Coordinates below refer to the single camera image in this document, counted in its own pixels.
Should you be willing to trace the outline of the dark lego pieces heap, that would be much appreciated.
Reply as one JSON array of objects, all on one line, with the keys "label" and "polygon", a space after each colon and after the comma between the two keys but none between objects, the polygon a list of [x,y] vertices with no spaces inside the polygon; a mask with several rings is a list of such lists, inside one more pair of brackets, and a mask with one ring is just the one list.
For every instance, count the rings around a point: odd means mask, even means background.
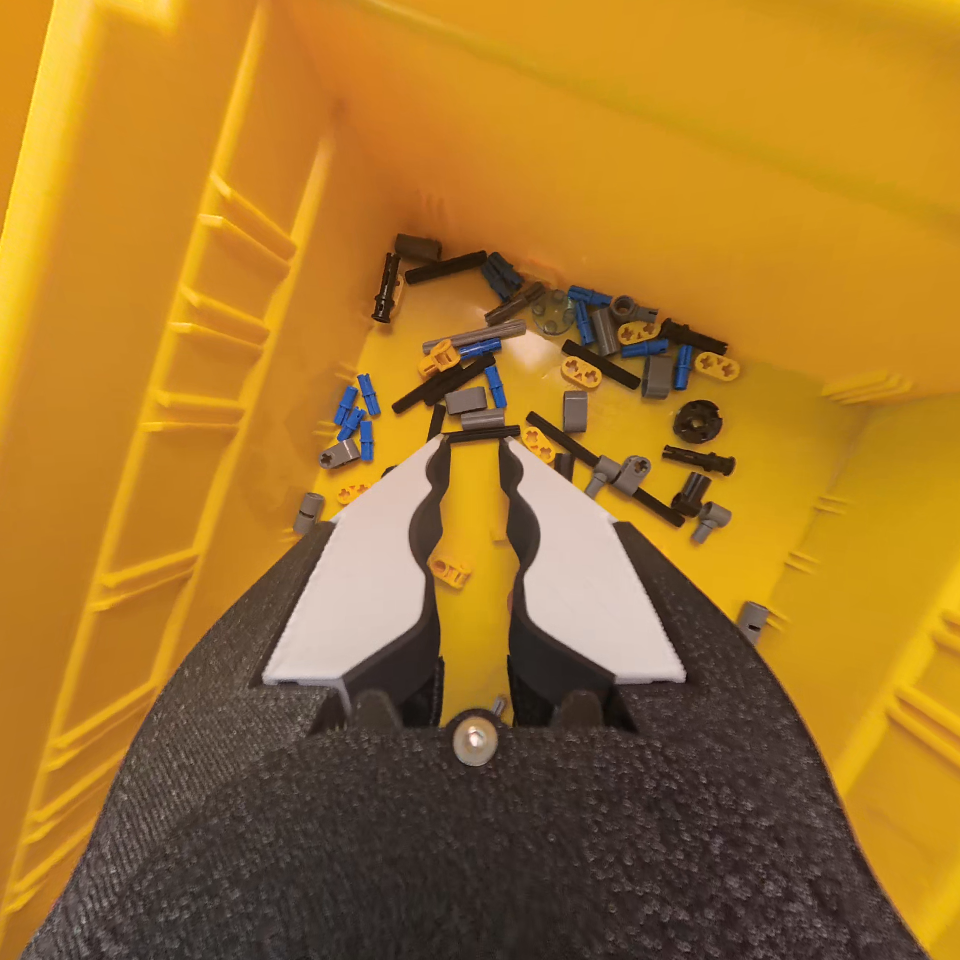
[{"label": "dark lego pieces heap", "polygon": [[[362,358],[365,339],[375,323],[359,318],[359,297],[341,284],[345,276],[337,269],[347,266],[346,247],[326,237],[312,240],[307,251],[300,279],[312,286],[304,301],[302,337],[294,349],[297,358],[310,361],[315,374],[304,395],[311,402],[311,413],[332,418],[335,402],[345,393],[343,413],[350,416],[354,407],[363,406],[355,377],[350,375],[337,386],[332,381],[321,384],[319,365],[325,361],[331,367],[336,358],[351,362]],[[613,493],[607,485],[602,504],[618,520],[660,527],[667,546],[680,547],[682,536],[659,516],[653,501],[662,502],[667,512],[676,512],[677,520],[696,526],[698,511],[710,499],[708,481],[692,481],[672,504],[667,503],[666,494],[674,493],[674,481],[663,483],[663,490],[643,493],[643,503],[633,495],[641,486],[640,473],[646,465],[642,454],[660,462],[661,447],[670,433],[666,422],[679,412],[683,398],[678,393],[664,401],[648,397],[642,406],[641,390],[617,385],[604,358],[564,354],[558,333],[564,324],[553,318],[564,311],[573,317],[580,306],[569,303],[565,291],[547,292],[534,306],[534,320],[546,325],[553,340],[539,332],[501,333],[494,327],[478,334],[474,344],[453,346],[450,351],[452,361],[464,355],[462,368],[481,362],[487,366],[485,372],[466,383],[438,387],[435,405],[424,406],[415,399],[412,407],[419,413],[364,414],[367,426],[358,426],[353,438],[359,448],[363,439],[372,440],[364,445],[371,461],[357,459],[336,468],[318,485],[292,486],[284,502],[284,519],[293,534],[304,534],[314,523],[302,511],[294,514],[303,494],[308,501],[323,500],[324,494],[335,498],[344,487],[341,501],[354,500],[374,485],[381,470],[413,452],[424,438],[443,430],[482,433],[516,425],[519,443],[569,479],[595,467],[577,466],[574,454],[548,438],[549,431],[561,429],[575,444],[586,444],[596,454],[612,454],[604,460],[609,481],[616,483],[618,475],[626,474],[620,479],[626,491]],[[493,439],[464,439],[464,449],[479,452],[454,456],[453,491],[442,508],[445,533],[437,549],[439,560],[430,562],[441,595],[441,649],[451,661],[499,656],[507,648],[518,561],[506,543],[507,501],[499,492],[495,446]]]}]

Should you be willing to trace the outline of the yellow plastic bin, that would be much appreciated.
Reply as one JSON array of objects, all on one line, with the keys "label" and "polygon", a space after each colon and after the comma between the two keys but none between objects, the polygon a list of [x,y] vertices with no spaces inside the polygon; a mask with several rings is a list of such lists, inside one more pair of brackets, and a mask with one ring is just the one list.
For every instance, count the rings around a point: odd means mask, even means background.
[{"label": "yellow plastic bin", "polygon": [[716,403],[695,546],[611,490],[803,716],[874,873],[958,958],[958,2],[2,2],[2,958],[139,723],[297,541],[426,439],[484,250],[727,343],[584,439]]}]

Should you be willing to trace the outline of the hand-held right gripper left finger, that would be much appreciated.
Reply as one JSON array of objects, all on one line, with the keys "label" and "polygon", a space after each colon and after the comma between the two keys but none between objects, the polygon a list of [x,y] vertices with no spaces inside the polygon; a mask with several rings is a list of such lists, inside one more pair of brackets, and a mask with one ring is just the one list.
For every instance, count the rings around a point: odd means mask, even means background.
[{"label": "hand-held right gripper left finger", "polygon": [[443,534],[450,444],[437,436],[345,507],[272,647],[265,687],[368,691],[404,706],[433,684],[441,626],[428,562]]}]

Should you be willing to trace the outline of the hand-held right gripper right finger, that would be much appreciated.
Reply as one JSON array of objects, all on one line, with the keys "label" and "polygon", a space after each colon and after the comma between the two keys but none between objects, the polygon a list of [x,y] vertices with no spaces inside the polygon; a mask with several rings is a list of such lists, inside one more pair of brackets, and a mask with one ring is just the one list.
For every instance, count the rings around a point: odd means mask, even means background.
[{"label": "hand-held right gripper right finger", "polygon": [[608,718],[617,690],[688,681],[642,578],[639,532],[618,521],[515,438],[499,441],[511,588],[513,723],[551,724],[571,694]]}]

